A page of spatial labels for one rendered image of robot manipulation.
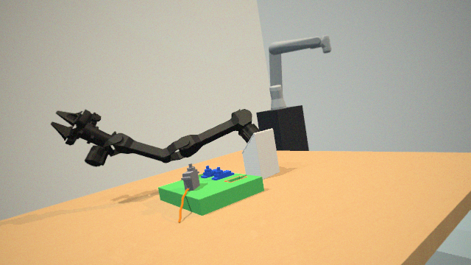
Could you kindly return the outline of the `green flat panel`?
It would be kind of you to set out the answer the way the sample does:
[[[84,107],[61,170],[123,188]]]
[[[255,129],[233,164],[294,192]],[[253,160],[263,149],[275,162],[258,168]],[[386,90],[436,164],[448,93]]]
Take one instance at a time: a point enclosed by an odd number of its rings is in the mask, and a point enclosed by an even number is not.
[[[201,216],[264,191],[263,178],[237,174],[220,167],[199,174],[200,186],[187,191],[183,209]],[[160,200],[181,207],[185,193],[183,180],[158,187]]]

